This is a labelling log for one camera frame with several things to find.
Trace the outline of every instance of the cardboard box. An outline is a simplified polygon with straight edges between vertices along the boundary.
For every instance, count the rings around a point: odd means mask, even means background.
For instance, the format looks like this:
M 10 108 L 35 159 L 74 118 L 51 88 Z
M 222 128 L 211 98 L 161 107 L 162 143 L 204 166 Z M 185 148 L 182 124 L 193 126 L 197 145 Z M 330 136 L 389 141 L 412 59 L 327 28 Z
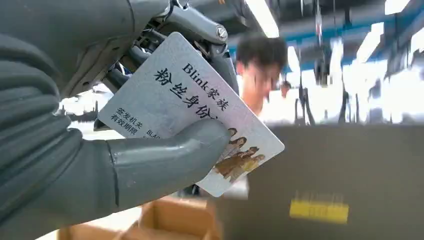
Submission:
M 206 201 L 164 197 L 143 206 L 142 229 L 195 236 L 199 240 L 219 240 L 215 214 Z
M 125 226 L 115 227 L 119 218 L 108 216 L 103 224 L 83 223 L 60 229 L 58 240 L 220 240 L 213 209 L 202 200 L 164 197 L 142 206 L 134 220 L 127 214 Z

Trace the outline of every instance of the white card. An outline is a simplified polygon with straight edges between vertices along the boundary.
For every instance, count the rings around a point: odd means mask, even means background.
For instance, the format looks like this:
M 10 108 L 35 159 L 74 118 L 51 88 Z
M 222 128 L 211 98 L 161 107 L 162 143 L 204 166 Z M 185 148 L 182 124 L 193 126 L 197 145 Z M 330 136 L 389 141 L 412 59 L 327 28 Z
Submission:
M 218 163 L 197 183 L 215 197 L 284 150 L 178 32 L 168 36 L 99 113 L 102 122 L 126 138 L 169 138 L 207 118 L 236 129 L 230 131 L 236 134 Z

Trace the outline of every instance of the printed photo of women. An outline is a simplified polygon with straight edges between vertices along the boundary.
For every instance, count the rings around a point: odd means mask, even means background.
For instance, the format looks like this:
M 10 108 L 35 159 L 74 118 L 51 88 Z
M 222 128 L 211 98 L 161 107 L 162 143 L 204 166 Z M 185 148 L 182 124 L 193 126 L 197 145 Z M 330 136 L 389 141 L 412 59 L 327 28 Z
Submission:
M 215 165 L 215 172 L 223 175 L 224 179 L 230 177 L 232 170 L 236 167 L 241 167 L 249 160 L 252 156 L 259 151 L 259 148 L 256 146 L 250 147 L 247 151 L 239 151 L 231 157 L 227 157 L 221 162 Z
M 265 155 L 260 154 L 254 157 L 250 157 L 250 159 L 246 159 L 246 162 L 241 166 L 236 166 L 229 173 L 230 183 L 234 183 L 242 174 L 250 173 L 255 168 L 259 167 L 261 161 L 265 159 Z
M 235 128 L 230 128 L 228 129 L 228 131 L 230 132 L 231 137 L 233 137 L 237 133 L 237 129 Z M 241 148 L 246 144 L 247 141 L 248 140 L 245 137 L 239 137 L 235 140 L 230 140 L 228 142 L 228 145 L 222 152 L 221 156 L 219 157 L 217 163 L 221 162 L 223 159 L 229 158 L 233 156 L 234 154 L 240 152 Z

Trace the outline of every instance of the robotic hand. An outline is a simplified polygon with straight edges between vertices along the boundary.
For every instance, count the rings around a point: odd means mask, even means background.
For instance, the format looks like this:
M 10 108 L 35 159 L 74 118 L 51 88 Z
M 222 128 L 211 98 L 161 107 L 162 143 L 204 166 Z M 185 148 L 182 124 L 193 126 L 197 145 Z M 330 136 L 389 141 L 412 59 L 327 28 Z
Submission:
M 137 67 L 140 47 L 154 50 L 165 27 L 189 26 L 187 39 L 232 85 L 222 26 L 174 0 L 6 0 L 0 16 L 0 239 L 32 240 L 135 207 L 215 164 L 230 138 L 215 120 L 169 139 L 86 141 L 54 113 L 94 82 L 118 89 L 125 76 L 111 66 Z

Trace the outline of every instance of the yellow label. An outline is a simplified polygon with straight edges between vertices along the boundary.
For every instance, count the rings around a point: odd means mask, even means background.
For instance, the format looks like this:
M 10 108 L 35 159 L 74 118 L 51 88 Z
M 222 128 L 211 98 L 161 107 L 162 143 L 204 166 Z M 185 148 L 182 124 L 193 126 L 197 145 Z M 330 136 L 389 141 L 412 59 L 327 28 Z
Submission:
M 342 203 L 292 200 L 290 217 L 335 224 L 347 224 L 349 206 Z

